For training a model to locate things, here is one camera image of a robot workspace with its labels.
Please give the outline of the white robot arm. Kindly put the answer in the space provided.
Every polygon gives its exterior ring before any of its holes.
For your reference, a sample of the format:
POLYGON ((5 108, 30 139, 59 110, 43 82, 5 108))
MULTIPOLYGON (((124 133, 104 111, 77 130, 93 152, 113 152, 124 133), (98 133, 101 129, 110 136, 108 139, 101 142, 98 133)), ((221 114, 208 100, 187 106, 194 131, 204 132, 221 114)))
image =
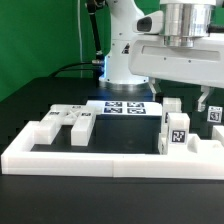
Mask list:
POLYGON ((201 87, 198 110, 214 88, 224 88, 224 31, 210 25, 217 0, 160 0, 144 14, 134 0, 106 0, 111 48, 100 85, 157 92, 158 79, 201 87))

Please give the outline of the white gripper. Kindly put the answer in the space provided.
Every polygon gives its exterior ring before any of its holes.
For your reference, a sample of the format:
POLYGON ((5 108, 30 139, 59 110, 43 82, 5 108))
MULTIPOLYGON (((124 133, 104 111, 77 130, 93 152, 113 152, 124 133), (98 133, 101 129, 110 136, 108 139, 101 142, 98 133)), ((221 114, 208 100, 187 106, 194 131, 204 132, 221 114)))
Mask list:
POLYGON ((162 9, 133 23, 129 69, 148 76, 152 99, 158 79, 201 85, 197 111, 214 88, 224 88, 224 28, 210 23, 209 9, 162 9))

